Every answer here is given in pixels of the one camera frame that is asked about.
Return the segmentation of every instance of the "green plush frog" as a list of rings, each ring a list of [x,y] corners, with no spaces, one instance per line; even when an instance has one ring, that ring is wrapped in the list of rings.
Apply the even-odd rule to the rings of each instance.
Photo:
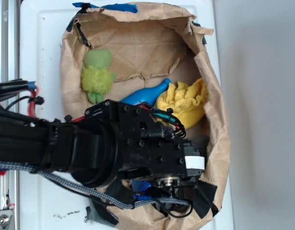
[[[105,94],[110,91],[113,81],[117,78],[116,74],[108,69],[111,61],[112,55],[108,49],[89,50],[84,57],[81,86],[93,104],[104,100]]]

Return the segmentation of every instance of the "blue bottle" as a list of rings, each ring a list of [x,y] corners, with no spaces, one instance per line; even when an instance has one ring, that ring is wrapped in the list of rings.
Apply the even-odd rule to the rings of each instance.
[[[153,106],[160,94],[168,89],[169,83],[172,83],[171,80],[169,78],[166,78],[160,85],[152,88],[140,89],[132,93],[128,97],[124,98],[121,102],[131,105],[146,102]]]

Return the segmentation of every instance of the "gray braided cable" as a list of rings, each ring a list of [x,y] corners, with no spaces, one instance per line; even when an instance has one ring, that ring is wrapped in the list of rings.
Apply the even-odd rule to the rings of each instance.
[[[32,166],[32,165],[24,165],[24,164],[15,163],[15,162],[0,161],[0,170],[21,170],[21,171],[33,172],[36,169],[37,169],[37,167]],[[67,179],[64,179],[56,174],[48,173],[45,171],[39,171],[38,174],[47,178],[47,179],[50,179],[58,184],[61,184],[65,187],[71,188],[72,190],[75,190],[75,191],[78,191],[78,192],[81,192],[81,193],[84,193],[87,195],[93,195],[93,196],[96,196],[100,199],[107,200],[121,209],[133,209],[134,207],[157,203],[155,200],[144,200],[144,201],[136,202],[136,203],[134,203],[134,205],[133,204],[125,204],[125,203],[122,203],[119,200],[116,200],[115,198],[113,198],[107,194],[98,192],[97,190],[93,190],[93,189],[85,187],[81,184],[76,184],[76,183],[69,181]],[[175,199],[175,198],[159,198],[158,200],[161,203],[179,204],[179,205],[186,205],[186,206],[189,205],[188,201],[179,200],[179,199]]]

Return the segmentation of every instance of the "yellow towel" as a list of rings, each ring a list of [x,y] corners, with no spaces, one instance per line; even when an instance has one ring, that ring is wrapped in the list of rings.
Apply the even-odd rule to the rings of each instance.
[[[208,101],[208,89],[202,78],[189,86],[181,81],[178,87],[169,84],[167,91],[163,92],[157,99],[155,107],[166,111],[173,109],[176,116],[184,125],[185,129],[194,126],[204,116],[204,105]]]

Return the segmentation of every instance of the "metal bracket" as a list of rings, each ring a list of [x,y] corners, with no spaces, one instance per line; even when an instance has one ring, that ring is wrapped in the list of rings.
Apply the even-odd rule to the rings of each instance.
[[[0,230],[15,229],[13,210],[0,210]]]

